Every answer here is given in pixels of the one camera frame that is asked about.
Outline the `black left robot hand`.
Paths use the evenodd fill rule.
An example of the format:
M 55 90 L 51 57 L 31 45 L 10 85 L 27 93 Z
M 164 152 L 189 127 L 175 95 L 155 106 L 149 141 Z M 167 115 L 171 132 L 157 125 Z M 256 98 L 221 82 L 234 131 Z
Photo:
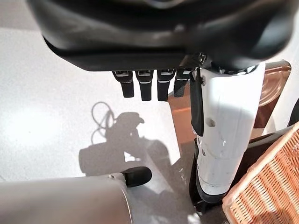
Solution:
M 87 71 L 111 71 L 123 96 L 159 101 L 171 80 L 190 84 L 197 135 L 190 193 L 210 204 L 227 194 L 247 149 L 264 61 L 288 44 L 296 0 L 29 0 L 47 46 Z

